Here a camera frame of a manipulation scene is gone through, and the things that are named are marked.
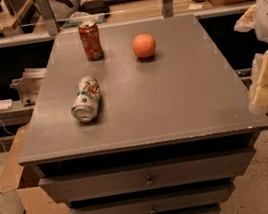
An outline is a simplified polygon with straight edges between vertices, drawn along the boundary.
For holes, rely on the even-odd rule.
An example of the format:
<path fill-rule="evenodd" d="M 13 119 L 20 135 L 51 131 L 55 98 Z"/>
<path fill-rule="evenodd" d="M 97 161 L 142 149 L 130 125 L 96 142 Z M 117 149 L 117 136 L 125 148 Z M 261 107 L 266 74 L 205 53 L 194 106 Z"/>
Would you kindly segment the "red soda can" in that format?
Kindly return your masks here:
<path fill-rule="evenodd" d="M 99 30 L 93 21 L 82 22 L 78 28 L 83 50 L 88 60 L 99 60 L 104 56 L 101 46 Z"/>

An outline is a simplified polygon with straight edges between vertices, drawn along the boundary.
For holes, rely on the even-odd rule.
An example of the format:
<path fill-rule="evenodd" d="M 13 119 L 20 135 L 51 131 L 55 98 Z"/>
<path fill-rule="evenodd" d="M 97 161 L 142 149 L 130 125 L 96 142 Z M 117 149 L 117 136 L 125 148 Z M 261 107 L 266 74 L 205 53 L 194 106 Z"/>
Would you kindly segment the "white green soda can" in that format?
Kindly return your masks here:
<path fill-rule="evenodd" d="M 100 103 L 99 82 L 92 76 L 84 76 L 78 83 L 78 93 L 71 107 L 71 115 L 80 122 L 89 122 L 98 115 Z"/>

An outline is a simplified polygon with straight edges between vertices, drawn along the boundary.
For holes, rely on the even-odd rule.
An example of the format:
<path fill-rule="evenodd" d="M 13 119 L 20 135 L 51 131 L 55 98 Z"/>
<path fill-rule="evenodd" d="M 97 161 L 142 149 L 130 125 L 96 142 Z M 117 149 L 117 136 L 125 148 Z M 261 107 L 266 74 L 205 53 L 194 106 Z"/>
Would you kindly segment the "orange fruit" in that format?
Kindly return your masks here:
<path fill-rule="evenodd" d="M 138 34 L 134 38 L 132 46 L 135 55 L 142 59 L 152 57 L 156 52 L 155 38 L 148 34 Z"/>

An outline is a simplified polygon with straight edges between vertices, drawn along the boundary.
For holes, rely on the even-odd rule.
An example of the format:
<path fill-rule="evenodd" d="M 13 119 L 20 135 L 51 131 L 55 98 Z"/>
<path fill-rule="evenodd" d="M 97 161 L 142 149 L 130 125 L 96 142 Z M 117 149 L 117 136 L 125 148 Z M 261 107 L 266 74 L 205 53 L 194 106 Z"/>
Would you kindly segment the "white power strip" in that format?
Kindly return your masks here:
<path fill-rule="evenodd" d="M 13 104 L 13 100 L 0 100 L 0 111 L 9 110 Z"/>

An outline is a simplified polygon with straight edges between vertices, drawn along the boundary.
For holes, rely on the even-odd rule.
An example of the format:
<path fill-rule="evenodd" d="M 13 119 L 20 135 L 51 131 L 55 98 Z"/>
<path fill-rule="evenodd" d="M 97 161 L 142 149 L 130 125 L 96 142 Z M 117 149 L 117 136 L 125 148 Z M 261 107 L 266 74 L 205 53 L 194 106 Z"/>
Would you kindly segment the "cardboard box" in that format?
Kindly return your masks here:
<path fill-rule="evenodd" d="M 29 125 L 23 125 L 14 137 L 0 176 L 0 192 L 16 191 L 26 214 L 68 214 L 67 205 L 54 202 L 39 187 L 40 177 L 30 167 L 18 163 L 28 128 Z"/>

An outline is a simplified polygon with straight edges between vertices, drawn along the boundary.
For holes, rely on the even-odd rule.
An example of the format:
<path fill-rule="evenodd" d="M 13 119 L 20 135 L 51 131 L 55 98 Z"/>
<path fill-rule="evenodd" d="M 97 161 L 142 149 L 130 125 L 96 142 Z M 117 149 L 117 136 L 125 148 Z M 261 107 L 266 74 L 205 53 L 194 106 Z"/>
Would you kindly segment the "white plastic bracket part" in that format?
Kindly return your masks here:
<path fill-rule="evenodd" d="M 25 68 L 20 79 L 13 79 L 10 88 L 16 89 L 23 104 L 35 104 L 46 74 L 46 68 Z"/>

